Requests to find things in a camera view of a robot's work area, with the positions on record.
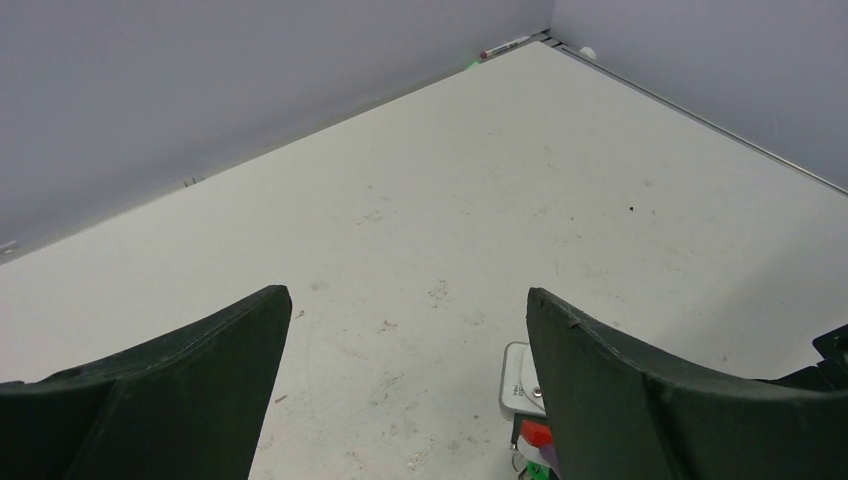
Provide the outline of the green key tag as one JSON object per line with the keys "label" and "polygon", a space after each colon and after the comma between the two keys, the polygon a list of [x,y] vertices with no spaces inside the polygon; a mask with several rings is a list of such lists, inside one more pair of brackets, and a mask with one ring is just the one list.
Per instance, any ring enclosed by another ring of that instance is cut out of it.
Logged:
{"label": "green key tag", "polygon": [[524,480],[549,480],[550,468],[533,462],[528,462],[522,478]]}

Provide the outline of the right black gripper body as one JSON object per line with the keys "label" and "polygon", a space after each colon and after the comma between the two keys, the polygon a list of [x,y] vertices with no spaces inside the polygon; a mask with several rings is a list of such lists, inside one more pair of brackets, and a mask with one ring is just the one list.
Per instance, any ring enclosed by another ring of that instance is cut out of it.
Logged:
{"label": "right black gripper body", "polygon": [[847,325],[827,332],[812,341],[822,359],[784,377],[765,383],[808,391],[847,390]]}

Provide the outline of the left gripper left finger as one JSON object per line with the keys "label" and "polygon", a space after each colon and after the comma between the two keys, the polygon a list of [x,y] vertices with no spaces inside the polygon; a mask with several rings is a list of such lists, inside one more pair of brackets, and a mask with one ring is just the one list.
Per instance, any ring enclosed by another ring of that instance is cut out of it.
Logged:
{"label": "left gripper left finger", "polygon": [[1,386],[5,479],[245,479],[292,300],[267,286],[108,357]]}

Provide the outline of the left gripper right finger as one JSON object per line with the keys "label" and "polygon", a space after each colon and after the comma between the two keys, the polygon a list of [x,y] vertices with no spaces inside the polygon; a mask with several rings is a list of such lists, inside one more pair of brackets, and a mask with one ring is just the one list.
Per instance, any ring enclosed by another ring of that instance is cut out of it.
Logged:
{"label": "left gripper right finger", "polygon": [[719,372],[542,288],[526,325],[562,479],[843,479],[847,390]]}

